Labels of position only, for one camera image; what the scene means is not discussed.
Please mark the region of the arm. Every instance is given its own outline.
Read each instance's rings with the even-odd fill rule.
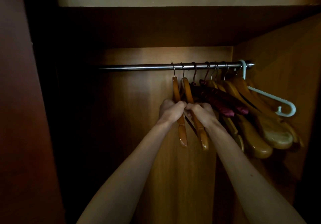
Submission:
[[[254,168],[216,119],[209,104],[188,104],[186,109],[194,112],[210,135],[250,223],[306,223]]]
[[[185,106],[164,100],[156,125],[94,195],[77,224],[130,222],[158,149]]]

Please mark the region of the hanger bar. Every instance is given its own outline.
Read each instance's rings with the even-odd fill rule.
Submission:
[[[195,66],[191,63],[175,63],[175,64],[134,64],[134,65],[99,65],[99,66],[91,66],[94,69],[103,72],[120,72],[120,71],[153,71],[153,70],[194,70]],[[210,69],[216,68],[224,69],[227,68],[225,62],[213,62],[210,64]],[[241,62],[228,62],[229,68],[241,68],[243,64]],[[251,62],[246,62],[247,68],[251,68],[254,66]],[[208,65],[206,63],[196,63],[197,69],[207,69]]]

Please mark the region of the wooden shelf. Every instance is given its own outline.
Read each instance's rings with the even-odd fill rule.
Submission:
[[[233,46],[321,12],[321,0],[58,0],[86,47]]]

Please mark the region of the white plastic hook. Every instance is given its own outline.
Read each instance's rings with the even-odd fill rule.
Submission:
[[[243,79],[245,80],[245,78],[246,78],[246,62],[245,62],[244,60],[239,60],[239,61],[243,64]],[[290,101],[284,100],[284,99],[282,99],[282,98],[280,98],[280,97],[271,95],[271,94],[269,94],[269,93],[267,93],[267,92],[264,92],[264,91],[262,91],[262,90],[258,90],[258,89],[256,89],[256,88],[251,87],[251,86],[248,86],[248,89],[253,90],[253,91],[255,91],[255,92],[257,92],[257,93],[259,93],[259,94],[261,94],[261,95],[264,95],[264,96],[269,97],[269,98],[271,98],[271,99],[274,99],[274,100],[276,100],[276,101],[279,101],[279,102],[282,102],[282,103],[284,103],[284,104],[287,104],[287,105],[289,105],[289,106],[291,107],[291,112],[288,113],[288,114],[286,114],[286,113],[281,112],[282,107],[279,106],[279,107],[278,107],[278,111],[275,112],[275,113],[278,114],[279,116],[282,116],[282,117],[291,117],[291,116],[293,116],[293,115],[295,114],[295,112],[296,112],[296,110],[297,110],[297,109],[295,108],[295,105],[294,105],[292,102],[290,102]]]

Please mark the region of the person's left hand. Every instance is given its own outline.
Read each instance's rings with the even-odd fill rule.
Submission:
[[[176,104],[169,99],[165,99],[159,107],[159,119],[157,123],[168,122],[173,124],[184,112],[186,102],[179,101]]]

